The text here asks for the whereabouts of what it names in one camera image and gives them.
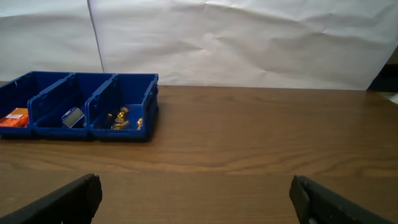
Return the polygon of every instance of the gold object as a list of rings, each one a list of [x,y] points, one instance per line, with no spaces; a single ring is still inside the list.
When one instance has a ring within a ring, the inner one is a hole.
[[[122,108],[120,109],[120,112],[118,113],[116,119],[115,119],[115,122],[117,122],[117,123],[123,123],[124,120],[125,120],[126,117],[127,117],[128,112],[129,112],[129,109],[127,109],[127,108],[125,108],[125,107],[122,107]]]
[[[124,127],[126,127],[126,125],[129,124],[129,121],[125,121],[123,123],[115,123],[112,125],[112,129],[113,130],[120,130],[120,129],[124,129]]]
[[[142,118],[138,119],[138,121],[137,121],[137,130],[141,130],[142,122],[143,122]]]

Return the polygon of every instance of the bin compartment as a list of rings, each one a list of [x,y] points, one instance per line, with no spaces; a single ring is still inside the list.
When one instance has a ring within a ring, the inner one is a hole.
[[[28,108],[27,102],[41,91],[68,76],[70,72],[29,72],[0,86],[0,118],[15,108]],[[26,128],[0,127],[3,136],[31,136],[32,123]]]
[[[71,73],[57,85],[48,88],[29,100],[29,119],[39,137],[87,138],[87,102],[93,93],[112,76],[110,73]],[[84,112],[83,127],[68,128],[62,116],[77,107]]]
[[[158,74],[117,74],[98,88],[88,102],[88,124],[93,136],[102,139],[146,139],[152,134],[157,105]],[[124,129],[111,129],[121,107],[129,112]],[[137,127],[142,118],[141,128]]]

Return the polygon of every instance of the wood grain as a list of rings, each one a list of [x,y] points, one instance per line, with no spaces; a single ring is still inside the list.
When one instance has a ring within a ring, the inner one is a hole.
[[[377,93],[160,86],[159,106],[151,142],[1,140],[0,215],[95,173],[93,223],[298,223],[300,174],[398,222],[398,106]]]

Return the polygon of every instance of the red and orange package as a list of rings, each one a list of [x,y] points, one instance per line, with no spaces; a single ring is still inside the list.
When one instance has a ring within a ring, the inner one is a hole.
[[[0,119],[0,127],[23,127],[29,122],[27,108],[16,108],[7,116]]]

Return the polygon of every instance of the blue box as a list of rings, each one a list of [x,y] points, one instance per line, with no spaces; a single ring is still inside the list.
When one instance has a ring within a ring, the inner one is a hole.
[[[62,139],[147,139],[159,108],[157,74],[30,72],[0,87],[0,116],[28,108],[27,128],[0,127],[3,136]],[[129,126],[111,129],[122,106],[129,109]],[[77,107],[85,114],[83,127],[68,128],[62,116]],[[141,129],[137,120],[142,118]]]
[[[41,91],[65,78],[70,72],[29,72],[0,86],[0,118],[15,108],[28,108],[27,102]],[[32,136],[32,123],[26,128],[0,127],[3,136]]]

